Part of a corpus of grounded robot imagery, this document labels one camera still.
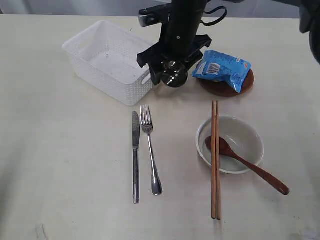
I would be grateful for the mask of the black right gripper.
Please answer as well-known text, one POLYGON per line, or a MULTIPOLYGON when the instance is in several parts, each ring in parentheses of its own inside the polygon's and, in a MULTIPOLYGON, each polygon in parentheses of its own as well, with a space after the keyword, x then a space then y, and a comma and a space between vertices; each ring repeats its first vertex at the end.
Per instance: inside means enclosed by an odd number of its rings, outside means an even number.
POLYGON ((173 0, 171 4, 168 23, 161 26, 159 41, 144 52, 137 55, 140 67, 149 64, 152 83, 157 86, 163 74, 162 58, 170 61, 183 60, 183 65, 190 70, 203 58, 201 51, 191 56, 189 51, 202 20, 207 0, 173 0))

